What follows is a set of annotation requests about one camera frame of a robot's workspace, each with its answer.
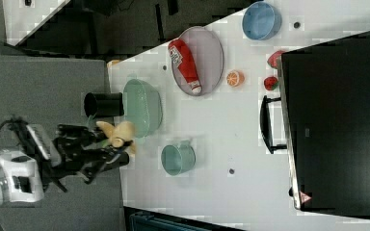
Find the black mug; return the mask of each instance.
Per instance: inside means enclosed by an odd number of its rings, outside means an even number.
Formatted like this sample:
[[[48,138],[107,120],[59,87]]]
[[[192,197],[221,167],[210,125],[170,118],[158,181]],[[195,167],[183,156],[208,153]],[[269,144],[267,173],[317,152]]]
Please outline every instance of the black mug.
[[[86,116],[124,116],[122,93],[88,93],[84,98]]]

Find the green bowl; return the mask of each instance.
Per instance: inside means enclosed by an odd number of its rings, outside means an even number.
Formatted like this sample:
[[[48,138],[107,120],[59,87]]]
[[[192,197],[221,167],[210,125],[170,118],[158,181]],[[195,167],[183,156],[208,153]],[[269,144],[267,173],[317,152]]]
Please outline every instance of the green bowl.
[[[149,83],[132,79],[124,87],[124,119],[134,123],[136,138],[154,133],[162,122],[161,97]]]
[[[161,153],[162,166],[167,174],[171,176],[191,170],[195,161],[195,152],[189,141],[167,145]]]

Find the white plate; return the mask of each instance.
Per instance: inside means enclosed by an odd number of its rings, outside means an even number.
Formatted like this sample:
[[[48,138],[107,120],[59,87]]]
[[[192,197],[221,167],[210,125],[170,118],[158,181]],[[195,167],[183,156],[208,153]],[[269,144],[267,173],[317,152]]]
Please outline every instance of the white plate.
[[[219,84],[224,70],[224,51],[218,37],[203,27],[192,27],[182,33],[179,38],[188,45],[197,66],[199,81],[202,85],[202,92],[198,96],[212,92]],[[194,95],[175,65],[172,65],[172,73],[179,87],[185,93]]]

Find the orange fruit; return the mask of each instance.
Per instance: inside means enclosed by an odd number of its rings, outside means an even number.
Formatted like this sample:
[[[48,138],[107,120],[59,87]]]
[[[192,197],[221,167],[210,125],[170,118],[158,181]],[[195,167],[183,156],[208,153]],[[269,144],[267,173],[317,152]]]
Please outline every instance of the orange fruit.
[[[245,81],[245,76],[240,71],[232,70],[227,75],[226,80],[231,87],[237,87],[243,84],[243,82]]]

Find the yellow toy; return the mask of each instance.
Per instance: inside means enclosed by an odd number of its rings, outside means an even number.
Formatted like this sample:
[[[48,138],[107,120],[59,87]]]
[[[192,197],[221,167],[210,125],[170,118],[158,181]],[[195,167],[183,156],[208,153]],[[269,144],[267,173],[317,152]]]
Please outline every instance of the yellow toy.
[[[108,138],[108,145],[113,147],[122,147],[128,145],[132,154],[136,153],[136,146],[134,143],[135,126],[130,121],[123,121],[116,127],[108,122],[98,121],[96,125],[104,132]]]

